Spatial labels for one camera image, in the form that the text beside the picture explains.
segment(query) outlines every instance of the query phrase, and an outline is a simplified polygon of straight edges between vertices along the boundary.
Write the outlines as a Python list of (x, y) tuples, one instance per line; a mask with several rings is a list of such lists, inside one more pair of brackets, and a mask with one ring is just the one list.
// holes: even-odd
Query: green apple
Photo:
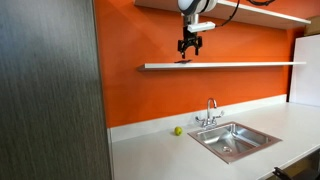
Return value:
[(177, 135), (177, 136), (180, 136), (182, 134), (182, 128), (177, 126), (176, 128), (174, 128), (174, 133)]

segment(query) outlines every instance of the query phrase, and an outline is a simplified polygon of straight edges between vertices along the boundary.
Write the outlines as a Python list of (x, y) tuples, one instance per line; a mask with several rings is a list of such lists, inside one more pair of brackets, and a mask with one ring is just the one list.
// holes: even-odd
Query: wall shelf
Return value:
[(212, 69), (226, 67), (259, 67), (259, 66), (288, 66), (306, 64), (306, 62), (218, 62), (218, 63), (145, 63), (138, 67), (139, 71), (153, 70), (183, 70), (183, 69)]
[[(137, 6), (180, 12), (177, 0), (134, 0), (134, 4)], [(218, 19), (228, 19), (236, 5), (237, 3), (234, 2), (218, 0), (218, 3), (213, 10), (201, 15)], [(309, 20), (242, 4), (239, 5), (238, 12), (232, 21), (277, 29), (291, 29), (311, 24), (311, 21)]]

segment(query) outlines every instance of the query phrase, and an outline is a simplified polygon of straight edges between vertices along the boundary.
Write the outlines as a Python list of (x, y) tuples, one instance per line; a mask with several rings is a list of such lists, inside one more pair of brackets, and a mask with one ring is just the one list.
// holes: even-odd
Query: white countertop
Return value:
[(286, 168), (320, 147), (319, 107), (284, 103), (217, 121), (235, 121), (282, 141), (227, 164), (187, 134), (200, 127), (185, 126), (181, 136), (172, 127), (113, 143), (115, 180), (265, 179), (274, 167)]

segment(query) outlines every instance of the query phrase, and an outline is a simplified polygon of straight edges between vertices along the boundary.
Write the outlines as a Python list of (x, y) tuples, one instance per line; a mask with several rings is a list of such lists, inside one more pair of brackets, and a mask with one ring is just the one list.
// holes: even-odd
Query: stainless steel sink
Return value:
[(236, 122), (188, 134), (228, 164), (281, 141)]

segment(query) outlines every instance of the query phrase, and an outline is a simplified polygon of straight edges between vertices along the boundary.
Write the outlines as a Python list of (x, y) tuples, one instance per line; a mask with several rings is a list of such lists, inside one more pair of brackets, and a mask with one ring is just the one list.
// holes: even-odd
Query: wood grain panel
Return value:
[(0, 179), (111, 179), (91, 0), (2, 0)]

